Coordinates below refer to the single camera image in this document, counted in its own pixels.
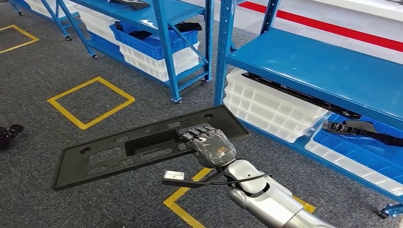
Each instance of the gray carpet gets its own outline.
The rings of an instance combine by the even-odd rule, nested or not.
[[[13,146],[0,153],[1,226],[103,227],[119,220],[129,227],[188,227],[163,205],[177,188],[163,186],[161,177],[165,170],[197,173],[201,166],[191,155],[67,190],[53,191],[50,185],[62,148],[209,107],[214,84],[196,83],[182,92],[182,104],[173,104],[167,88],[108,57],[88,57],[72,29],[74,40],[68,42],[55,24],[31,13],[21,17],[1,4],[0,15],[0,28],[16,24],[40,39],[0,55],[0,125],[26,127]],[[14,44],[7,37],[2,35],[0,42]],[[241,45],[254,35],[236,29],[233,37]],[[82,131],[47,100],[96,76],[134,96],[136,102]],[[122,98],[94,84],[59,101],[86,122]],[[235,145],[240,157],[272,173],[316,206],[314,214],[329,223],[340,228],[397,227],[398,218],[382,220],[374,214],[389,202],[376,192],[260,135]],[[177,202],[206,227],[263,227],[225,192],[223,186],[190,190]]]

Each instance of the caster wheel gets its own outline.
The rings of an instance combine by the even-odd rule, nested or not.
[[[387,219],[389,218],[389,215],[384,212],[384,209],[382,209],[378,212],[378,217],[380,217],[381,219]]]

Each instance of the shoe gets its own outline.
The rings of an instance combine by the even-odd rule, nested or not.
[[[0,127],[0,150],[7,149],[13,139],[23,130],[24,127],[19,124],[13,124],[10,128]]]

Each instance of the robotic arm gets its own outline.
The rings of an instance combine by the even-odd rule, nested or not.
[[[333,228],[304,210],[292,193],[250,162],[236,159],[236,150],[225,134],[212,127],[196,127],[183,137],[194,156],[216,173],[204,181],[185,180],[180,172],[167,171],[163,184],[198,188],[207,185],[228,185],[228,196],[270,228]],[[228,182],[214,182],[225,176]]]

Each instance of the white plastic bin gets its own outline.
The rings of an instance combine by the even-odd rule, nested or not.
[[[279,90],[253,81],[241,74],[246,71],[234,69],[227,75],[228,85],[226,93],[232,93],[250,101],[249,107],[243,109],[250,111],[250,108],[262,106],[265,115],[266,110],[271,110],[275,115],[280,115],[300,123],[306,128],[317,123],[327,112],[326,109],[308,103]]]
[[[109,27],[118,20],[85,6],[76,5],[75,8],[80,14],[80,18],[86,25],[88,31],[91,31],[99,35],[100,37],[111,41],[114,44],[118,44],[113,31]]]
[[[312,138],[305,145],[305,149],[396,196],[403,195],[403,184],[313,141]]]
[[[169,80],[168,72],[165,65],[165,59],[156,60],[136,49],[120,43],[120,52],[123,54],[125,61],[140,70],[158,78],[159,80],[166,82]],[[173,55],[173,65],[175,67],[175,73],[179,73],[191,69],[199,64],[199,56],[193,52],[190,47],[184,48],[175,52]]]
[[[45,15],[47,17],[52,17],[52,15],[49,13],[49,11],[46,9],[45,5],[43,4],[43,2],[41,0],[25,0],[25,2],[29,5],[29,7],[31,7],[31,10],[38,12],[42,15]],[[49,4],[50,8],[53,10],[53,12],[56,14],[56,0],[46,0],[46,2]],[[75,5],[77,5],[76,3],[69,1],[69,0],[64,0],[64,3],[68,9],[68,11],[70,11],[70,13],[76,13],[77,10],[74,8]],[[61,7],[59,6],[59,18],[62,18],[66,16],[64,11],[61,9]]]
[[[228,107],[228,109],[238,118],[244,120],[255,127],[258,127],[272,135],[277,136],[278,138],[284,139],[287,142],[293,143],[295,140],[300,137],[300,134],[295,134],[287,129],[280,127],[274,123],[266,121],[264,118],[254,115],[254,113],[248,112],[247,110],[242,109],[241,107],[237,107],[231,105],[229,102],[230,96],[224,98],[224,104]]]
[[[226,105],[233,105],[235,107],[242,108],[243,110],[248,110],[248,113],[251,113],[267,123],[284,128],[298,137],[304,135],[310,129],[309,126],[301,125],[300,122],[294,119],[279,115],[267,107],[264,107],[260,104],[254,104],[253,101],[242,98],[237,94],[226,92],[225,98]]]

